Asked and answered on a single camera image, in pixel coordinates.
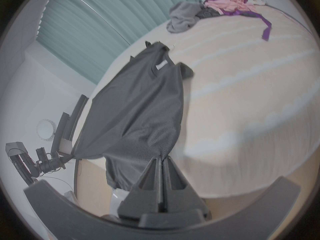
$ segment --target curtain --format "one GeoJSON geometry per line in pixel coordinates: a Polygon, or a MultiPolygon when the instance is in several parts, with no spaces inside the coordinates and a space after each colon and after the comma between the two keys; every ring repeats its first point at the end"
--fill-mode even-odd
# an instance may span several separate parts
{"type": "Polygon", "coordinates": [[[169,19],[179,1],[199,0],[49,0],[37,41],[97,84],[118,55],[169,19]]]}

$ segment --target bed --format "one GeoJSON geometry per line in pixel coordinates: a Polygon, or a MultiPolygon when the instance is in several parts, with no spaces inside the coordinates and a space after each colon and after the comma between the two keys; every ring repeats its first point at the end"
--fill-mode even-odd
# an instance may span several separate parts
{"type": "MultiPolygon", "coordinates": [[[[272,23],[268,42],[259,18],[220,16],[171,34],[166,22],[109,67],[76,124],[74,145],[92,99],[145,48],[160,41],[185,80],[179,139],[170,156],[202,198],[231,197],[270,186],[301,166],[320,141],[320,58],[313,36],[284,13],[257,11],[272,23]]],[[[105,158],[90,160],[105,169],[105,158]]]]}

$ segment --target pink garment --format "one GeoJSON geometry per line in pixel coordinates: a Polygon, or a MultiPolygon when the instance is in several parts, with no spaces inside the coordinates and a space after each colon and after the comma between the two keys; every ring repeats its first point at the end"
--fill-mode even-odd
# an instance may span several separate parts
{"type": "Polygon", "coordinates": [[[255,9],[254,4],[247,2],[244,3],[244,0],[208,0],[204,3],[205,7],[211,7],[212,9],[219,12],[220,15],[223,15],[221,9],[226,12],[234,12],[235,10],[247,12],[251,11],[254,13],[258,13],[255,9]]]}

